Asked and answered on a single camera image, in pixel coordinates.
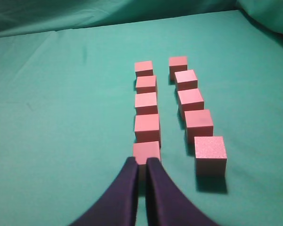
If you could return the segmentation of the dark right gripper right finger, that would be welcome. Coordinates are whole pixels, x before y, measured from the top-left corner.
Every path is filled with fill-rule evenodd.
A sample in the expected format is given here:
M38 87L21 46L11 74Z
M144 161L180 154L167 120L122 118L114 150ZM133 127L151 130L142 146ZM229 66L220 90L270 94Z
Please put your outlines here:
M149 226L217 226L176 186L158 158L146 161L146 211Z

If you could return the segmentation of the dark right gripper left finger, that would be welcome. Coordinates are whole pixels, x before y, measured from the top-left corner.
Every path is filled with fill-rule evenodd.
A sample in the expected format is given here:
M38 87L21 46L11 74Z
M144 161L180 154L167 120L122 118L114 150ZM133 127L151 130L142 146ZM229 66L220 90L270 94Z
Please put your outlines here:
M138 205L139 167L128 157L104 194L72 226L134 226Z

